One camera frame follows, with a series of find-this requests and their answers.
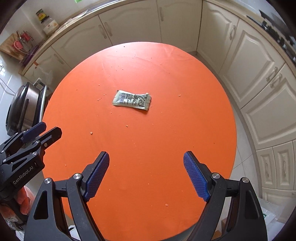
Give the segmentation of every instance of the stainless steel appliance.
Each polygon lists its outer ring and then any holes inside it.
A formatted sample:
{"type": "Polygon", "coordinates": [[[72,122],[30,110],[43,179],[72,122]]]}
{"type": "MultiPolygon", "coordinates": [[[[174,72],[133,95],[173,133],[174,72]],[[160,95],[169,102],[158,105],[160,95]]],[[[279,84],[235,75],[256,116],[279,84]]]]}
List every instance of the stainless steel appliance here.
{"type": "Polygon", "coordinates": [[[286,52],[288,57],[296,66],[296,43],[291,32],[288,31],[287,28],[283,27],[285,26],[284,23],[276,23],[272,18],[267,16],[262,11],[260,11],[260,13],[264,18],[264,20],[261,22],[250,16],[247,17],[264,29],[281,46],[281,48],[286,52]]]}
{"type": "Polygon", "coordinates": [[[47,86],[40,79],[34,84],[27,82],[16,92],[6,117],[6,131],[9,136],[20,133],[42,121],[45,109],[47,86]]]}

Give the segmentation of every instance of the textured blue pad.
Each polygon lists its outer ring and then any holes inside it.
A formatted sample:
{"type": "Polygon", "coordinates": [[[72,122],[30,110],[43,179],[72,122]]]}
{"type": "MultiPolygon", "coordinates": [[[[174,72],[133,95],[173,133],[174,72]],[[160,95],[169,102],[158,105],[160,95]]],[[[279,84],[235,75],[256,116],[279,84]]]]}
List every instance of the textured blue pad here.
{"type": "Polygon", "coordinates": [[[198,196],[203,198],[205,202],[209,201],[210,193],[207,189],[207,181],[188,152],[185,152],[183,162],[198,196]]]}
{"type": "Polygon", "coordinates": [[[83,198],[88,202],[97,193],[97,190],[103,180],[103,177],[108,169],[110,158],[108,153],[105,153],[102,159],[98,162],[89,178],[86,181],[85,193],[83,198]]]}
{"type": "Polygon", "coordinates": [[[46,124],[44,122],[39,122],[37,125],[33,126],[31,129],[27,130],[22,136],[22,142],[28,143],[39,136],[42,132],[46,130],[46,124]]]}

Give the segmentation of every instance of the cabinet panel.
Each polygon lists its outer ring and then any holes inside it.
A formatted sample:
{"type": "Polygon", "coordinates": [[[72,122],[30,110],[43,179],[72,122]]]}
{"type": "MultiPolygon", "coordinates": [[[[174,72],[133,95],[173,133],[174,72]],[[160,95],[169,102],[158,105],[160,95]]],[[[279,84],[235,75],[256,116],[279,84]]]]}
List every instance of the cabinet panel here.
{"type": "Polygon", "coordinates": [[[113,45],[140,41],[161,43],[156,0],[125,4],[99,17],[113,45]]]}
{"type": "Polygon", "coordinates": [[[111,41],[98,16],[71,29],[52,45],[71,68],[111,46],[111,41]]]}
{"type": "Polygon", "coordinates": [[[276,163],[277,188],[293,190],[295,164],[292,142],[274,146],[272,149],[276,163]]]}
{"type": "Polygon", "coordinates": [[[295,208],[296,192],[262,188],[262,196],[264,200],[283,207],[283,211],[277,214],[276,218],[278,218],[279,222],[285,223],[295,208]]]}
{"type": "Polygon", "coordinates": [[[285,64],[241,111],[256,149],[296,139],[296,78],[290,68],[285,64]]]}
{"type": "Polygon", "coordinates": [[[157,4],[162,42],[196,51],[202,0],[157,0],[157,4]]]}
{"type": "Polygon", "coordinates": [[[71,71],[71,68],[52,47],[46,49],[36,59],[36,63],[38,63],[38,67],[33,64],[24,76],[32,83],[41,78],[52,91],[56,89],[62,79],[71,71]]]}
{"type": "MultiPolygon", "coordinates": [[[[294,149],[294,163],[296,163],[296,140],[293,141],[293,149],[294,149]]],[[[295,176],[294,176],[294,190],[296,190],[296,168],[295,168],[295,176]]]]}
{"type": "Polygon", "coordinates": [[[271,43],[252,26],[239,20],[219,76],[242,108],[268,84],[283,64],[283,58],[271,43]]]}
{"type": "Polygon", "coordinates": [[[276,188],[276,167],[272,148],[258,150],[256,153],[259,161],[262,186],[276,188]]]}
{"type": "Polygon", "coordinates": [[[230,48],[239,18],[227,10],[203,1],[197,52],[218,73],[230,48]]]}

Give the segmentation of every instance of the orange tabletop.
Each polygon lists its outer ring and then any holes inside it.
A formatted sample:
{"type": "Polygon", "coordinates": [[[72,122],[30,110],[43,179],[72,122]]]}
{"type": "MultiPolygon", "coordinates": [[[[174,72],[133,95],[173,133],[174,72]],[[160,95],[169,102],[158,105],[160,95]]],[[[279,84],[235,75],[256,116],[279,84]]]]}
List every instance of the orange tabletop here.
{"type": "Polygon", "coordinates": [[[198,221],[205,202],[183,166],[186,151],[224,178],[234,164],[236,128],[222,86],[200,61],[170,45],[127,43],[94,54],[59,84],[43,121],[63,132],[46,150],[45,177],[68,179],[109,153],[110,166],[88,202],[107,240],[163,240],[198,221]],[[117,90],[148,92],[149,110],[113,106],[117,90]]]}

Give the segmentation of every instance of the stove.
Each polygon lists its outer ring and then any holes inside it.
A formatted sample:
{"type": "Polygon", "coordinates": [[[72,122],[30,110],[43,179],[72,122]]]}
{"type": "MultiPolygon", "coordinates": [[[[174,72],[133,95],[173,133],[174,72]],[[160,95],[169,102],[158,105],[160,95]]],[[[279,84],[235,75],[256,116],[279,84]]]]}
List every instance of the stove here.
{"type": "Polygon", "coordinates": [[[259,22],[250,16],[247,17],[257,25],[259,25],[265,32],[267,32],[281,46],[281,48],[285,51],[288,57],[292,60],[293,64],[296,66],[296,43],[294,41],[294,38],[286,32],[280,32],[267,19],[259,22]]]}

